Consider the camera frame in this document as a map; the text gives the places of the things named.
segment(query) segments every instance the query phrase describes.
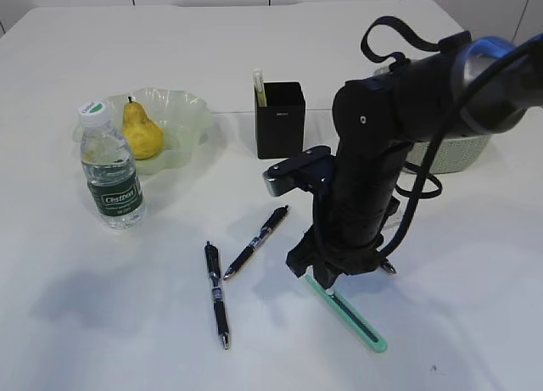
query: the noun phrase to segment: black robotic arm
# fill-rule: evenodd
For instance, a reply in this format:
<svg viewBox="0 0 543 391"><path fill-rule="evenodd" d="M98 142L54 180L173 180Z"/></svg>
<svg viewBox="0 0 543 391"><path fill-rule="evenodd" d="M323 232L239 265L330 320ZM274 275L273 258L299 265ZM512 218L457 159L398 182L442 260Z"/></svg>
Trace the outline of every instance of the black robotic arm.
<svg viewBox="0 0 543 391"><path fill-rule="evenodd" d="M391 25L411 44L439 52L417 62L398 52L377 56L367 46L376 25ZM324 288L342 273L374 271L399 245L445 137L509 131L527 108L543 104L539 38L514 47L495 37L472 42L463 32L432 44L397 18L383 17L361 48L374 62L395 62L389 73L347 81L336 94L336 156L314 147L264 173L274 196L295 187L313 193L313 226L288 253L287 265L296 276L312 265ZM392 193L415 142L431 143L398 231L382 247L381 230L399 204Z"/></svg>

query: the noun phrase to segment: green label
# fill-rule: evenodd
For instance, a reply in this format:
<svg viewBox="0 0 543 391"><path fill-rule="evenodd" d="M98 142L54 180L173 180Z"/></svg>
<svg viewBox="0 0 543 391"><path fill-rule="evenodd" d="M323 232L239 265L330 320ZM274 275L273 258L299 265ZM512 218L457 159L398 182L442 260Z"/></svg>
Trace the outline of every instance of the green label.
<svg viewBox="0 0 543 391"><path fill-rule="evenodd" d="M143 201L142 188L136 172L125 181L114 186L87 184L98 210L103 215L116 217L127 215L137 209Z"/></svg>
<svg viewBox="0 0 543 391"><path fill-rule="evenodd" d="M102 109L102 104L101 103L98 103L97 105L95 105L94 107L92 107L91 109L91 113L96 113L97 111L99 111L100 109Z"/></svg>

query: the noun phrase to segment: white bottle cap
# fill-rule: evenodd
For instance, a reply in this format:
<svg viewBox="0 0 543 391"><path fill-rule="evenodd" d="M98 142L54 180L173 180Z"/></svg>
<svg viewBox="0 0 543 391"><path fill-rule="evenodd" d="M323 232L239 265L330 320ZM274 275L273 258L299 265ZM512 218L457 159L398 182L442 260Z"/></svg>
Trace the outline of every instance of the white bottle cap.
<svg viewBox="0 0 543 391"><path fill-rule="evenodd" d="M89 101L78 112L82 126L103 126L111 120L107 106L101 101Z"/></svg>

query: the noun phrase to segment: plastic bottle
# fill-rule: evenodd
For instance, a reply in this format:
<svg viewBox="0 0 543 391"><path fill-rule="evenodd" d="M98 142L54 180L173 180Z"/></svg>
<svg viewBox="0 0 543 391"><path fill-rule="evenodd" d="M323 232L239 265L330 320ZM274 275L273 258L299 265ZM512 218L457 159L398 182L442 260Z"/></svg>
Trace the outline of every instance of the plastic bottle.
<svg viewBox="0 0 543 391"><path fill-rule="evenodd" d="M128 142L101 102L81 106L79 119L81 163L100 216L115 229L135 225L145 214L145 202Z"/></svg>

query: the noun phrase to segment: yellow pear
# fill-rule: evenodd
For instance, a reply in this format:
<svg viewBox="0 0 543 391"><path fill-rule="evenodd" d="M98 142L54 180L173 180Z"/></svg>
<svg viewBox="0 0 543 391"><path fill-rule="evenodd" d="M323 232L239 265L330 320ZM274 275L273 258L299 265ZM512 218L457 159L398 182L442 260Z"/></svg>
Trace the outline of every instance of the yellow pear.
<svg viewBox="0 0 543 391"><path fill-rule="evenodd" d="M149 119L143 106L128 98L122 115L122 133L134 153L134 159L147 159L162 149L162 130Z"/></svg>

